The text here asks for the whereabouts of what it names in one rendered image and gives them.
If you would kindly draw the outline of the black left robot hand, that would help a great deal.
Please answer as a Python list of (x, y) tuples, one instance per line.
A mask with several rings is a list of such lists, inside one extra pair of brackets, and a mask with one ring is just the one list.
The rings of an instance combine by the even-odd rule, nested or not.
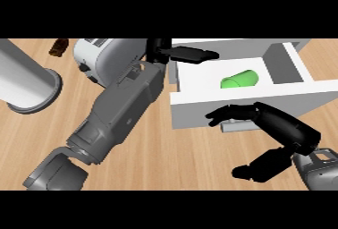
[(219, 53), (192, 47), (173, 47), (170, 38), (151, 38), (147, 40), (147, 61), (167, 64), (178, 61), (201, 64), (204, 61), (219, 59)]

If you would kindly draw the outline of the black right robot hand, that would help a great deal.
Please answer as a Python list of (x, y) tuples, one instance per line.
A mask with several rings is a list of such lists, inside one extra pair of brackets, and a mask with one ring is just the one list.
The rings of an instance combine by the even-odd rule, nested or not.
[(226, 105), (206, 115), (215, 127), (226, 120), (251, 120), (266, 134), (282, 144), (271, 149), (250, 165), (232, 169), (240, 179), (266, 182), (293, 165), (294, 153), (308, 156), (318, 148), (321, 133), (296, 117), (274, 106), (256, 102), (253, 105)]

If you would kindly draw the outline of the white open drawer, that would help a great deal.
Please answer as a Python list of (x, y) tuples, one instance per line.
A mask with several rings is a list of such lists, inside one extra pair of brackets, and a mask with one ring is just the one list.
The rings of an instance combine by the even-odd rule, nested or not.
[(309, 38), (176, 38), (173, 46), (195, 47), (219, 53), (219, 59), (201, 64), (172, 62), (169, 82), (179, 92), (215, 91), (220, 81), (251, 70), (259, 86), (305, 82), (297, 66), (299, 51)]

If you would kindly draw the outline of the green cup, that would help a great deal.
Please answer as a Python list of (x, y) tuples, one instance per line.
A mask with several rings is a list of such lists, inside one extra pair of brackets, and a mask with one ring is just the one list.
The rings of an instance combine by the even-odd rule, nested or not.
[(244, 72), (235, 74), (232, 77), (225, 78), (220, 81), (220, 87), (223, 89), (251, 87), (257, 85), (257, 82), (259, 82), (257, 72), (253, 70), (246, 70)]

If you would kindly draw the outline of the white drawer front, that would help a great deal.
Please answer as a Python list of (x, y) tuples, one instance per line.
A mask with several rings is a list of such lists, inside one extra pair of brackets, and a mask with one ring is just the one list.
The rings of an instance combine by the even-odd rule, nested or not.
[(172, 126), (175, 129), (206, 127), (206, 115), (217, 108), (226, 105), (251, 105), (256, 102), (266, 103), (299, 117), (337, 98), (338, 80), (172, 92)]

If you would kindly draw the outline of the white grey toaster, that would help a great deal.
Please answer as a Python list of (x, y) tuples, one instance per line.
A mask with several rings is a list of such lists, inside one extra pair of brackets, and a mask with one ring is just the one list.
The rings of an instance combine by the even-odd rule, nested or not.
[(80, 38), (73, 54), (80, 71), (104, 88), (145, 56), (145, 38)]

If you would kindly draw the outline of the brown bottle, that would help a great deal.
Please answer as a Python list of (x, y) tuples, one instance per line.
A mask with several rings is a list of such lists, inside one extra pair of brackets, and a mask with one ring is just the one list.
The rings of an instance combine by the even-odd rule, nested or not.
[(52, 48), (49, 50), (49, 55), (61, 57), (68, 49), (70, 46), (70, 40), (67, 38), (60, 38), (52, 45)]

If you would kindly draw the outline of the pale grey cylinder appliance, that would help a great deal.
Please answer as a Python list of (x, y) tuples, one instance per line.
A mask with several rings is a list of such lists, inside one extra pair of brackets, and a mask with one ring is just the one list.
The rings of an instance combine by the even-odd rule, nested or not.
[(8, 38), (0, 38), (0, 100), (20, 114), (34, 114), (57, 101), (64, 82)]

